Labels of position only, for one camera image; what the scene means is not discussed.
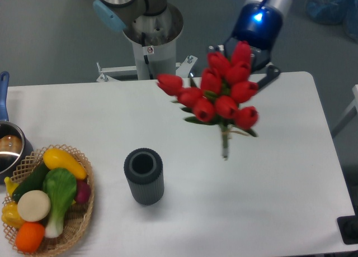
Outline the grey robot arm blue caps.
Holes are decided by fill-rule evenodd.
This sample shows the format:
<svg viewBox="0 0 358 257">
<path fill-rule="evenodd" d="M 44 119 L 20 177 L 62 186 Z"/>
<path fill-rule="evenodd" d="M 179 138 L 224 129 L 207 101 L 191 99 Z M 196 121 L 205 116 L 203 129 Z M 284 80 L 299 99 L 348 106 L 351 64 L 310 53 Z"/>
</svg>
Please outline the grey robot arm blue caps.
<svg viewBox="0 0 358 257">
<path fill-rule="evenodd" d="M 251 47 L 252 71 L 266 69 L 258 82 L 263 90 L 281 71 L 272 65 L 271 51 L 293 0 L 246 0 L 230 36 L 210 52 L 233 56 L 239 41 Z M 193 77 L 197 58 L 189 55 L 176 61 L 176 41 L 183 29 L 181 12 L 167 0 L 95 0 L 93 8 L 100 20 L 115 32 L 123 32 L 132 43 L 135 72 L 139 80 L 154 79 L 158 74 Z"/>
</svg>

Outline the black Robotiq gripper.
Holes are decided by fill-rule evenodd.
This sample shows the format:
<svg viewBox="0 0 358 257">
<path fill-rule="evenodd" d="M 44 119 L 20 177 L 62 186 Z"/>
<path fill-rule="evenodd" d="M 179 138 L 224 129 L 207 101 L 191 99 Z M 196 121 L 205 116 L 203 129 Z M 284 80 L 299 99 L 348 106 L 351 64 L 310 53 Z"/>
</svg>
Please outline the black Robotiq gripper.
<svg viewBox="0 0 358 257">
<path fill-rule="evenodd" d="M 281 70 L 269 62 L 282 24 L 282 14 L 276 9 L 257 2 L 246 4 L 224 45 L 209 45 L 208 52 L 232 56 L 238 42 L 248 42 L 253 54 L 251 71 L 255 72 L 266 66 L 266 75 L 257 82 L 258 90 L 263 90 L 281 74 Z"/>
</svg>

